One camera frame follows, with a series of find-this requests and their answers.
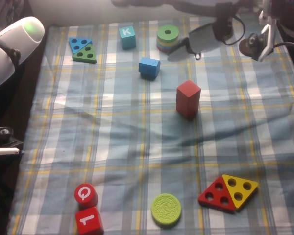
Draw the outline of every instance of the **dark floor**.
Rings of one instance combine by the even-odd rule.
[[[292,41],[286,35],[282,34],[282,36],[285,40]],[[0,126],[12,127],[14,129],[15,137],[22,141],[25,137],[45,44],[46,37],[43,39],[38,48],[29,56],[26,64],[24,64],[24,67],[21,68],[21,71],[19,71],[16,80],[11,82],[10,86],[16,87],[16,89],[14,89],[15,93],[12,94],[13,99],[0,119]],[[294,49],[290,49],[290,55],[294,61]],[[4,92],[5,91],[2,90],[0,93],[3,97],[7,96]],[[12,189],[15,187],[18,175],[18,165],[18,161],[16,161],[3,175],[3,180]],[[11,200],[6,199],[6,202],[10,205]],[[0,235],[6,234],[7,222],[8,213],[4,213],[0,209]]]

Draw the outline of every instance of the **red triangle block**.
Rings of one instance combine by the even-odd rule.
[[[202,206],[211,207],[220,211],[235,211],[232,197],[222,176],[217,178],[201,195],[199,195],[198,202]]]

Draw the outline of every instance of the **wire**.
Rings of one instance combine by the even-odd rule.
[[[277,43],[277,44],[274,44],[273,48],[276,48],[276,47],[279,47],[279,46],[289,46],[289,47],[294,47],[294,43],[291,43],[291,42]]]
[[[238,40],[236,40],[233,43],[227,43],[226,41],[222,40],[222,42],[224,44],[226,44],[227,46],[231,46],[231,45],[234,45],[237,42],[239,42],[243,38],[243,36],[245,35],[245,31],[246,31],[246,26],[245,26],[244,22],[238,16],[236,16],[236,15],[234,15],[233,18],[236,19],[238,22],[240,22],[242,24],[242,26],[243,26],[243,34],[241,35],[241,37]]]

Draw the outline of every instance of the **tablecloth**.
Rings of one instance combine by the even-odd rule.
[[[257,16],[241,15],[248,37]],[[105,235],[294,235],[294,67],[285,47],[264,62],[238,45],[168,62],[156,48],[160,26],[180,38],[210,18],[51,27],[24,142],[9,234],[77,233],[75,188],[91,183]],[[137,47],[123,50],[132,25]],[[234,22],[235,38],[242,26]],[[72,61],[69,37],[91,38],[97,63]],[[140,77],[141,57],[161,61],[155,81]],[[176,88],[201,87],[197,117],[176,110]],[[218,176],[259,183],[235,214],[197,202]],[[171,230],[151,218],[160,193],[175,195],[182,217]]]

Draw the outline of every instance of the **yellow triangle block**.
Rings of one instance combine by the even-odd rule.
[[[230,175],[222,175],[235,207],[240,208],[257,189],[258,183]]]

